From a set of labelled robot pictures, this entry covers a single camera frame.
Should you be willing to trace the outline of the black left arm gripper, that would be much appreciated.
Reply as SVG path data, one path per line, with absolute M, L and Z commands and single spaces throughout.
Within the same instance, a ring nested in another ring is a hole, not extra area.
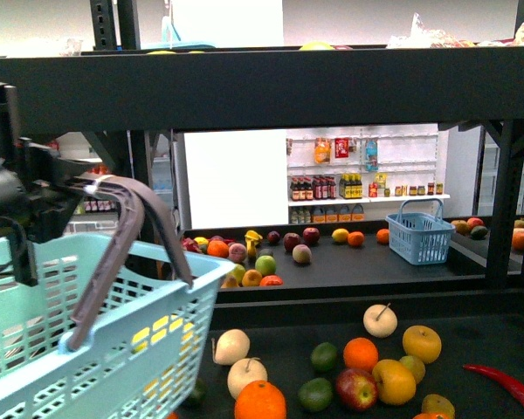
M 7 239 L 10 249 L 0 274 L 12 271 L 18 283 L 37 283 L 32 246 L 63 235 L 82 199 L 71 190 L 72 180 L 92 167 L 23 137 L 17 89 L 0 82 L 0 238 Z

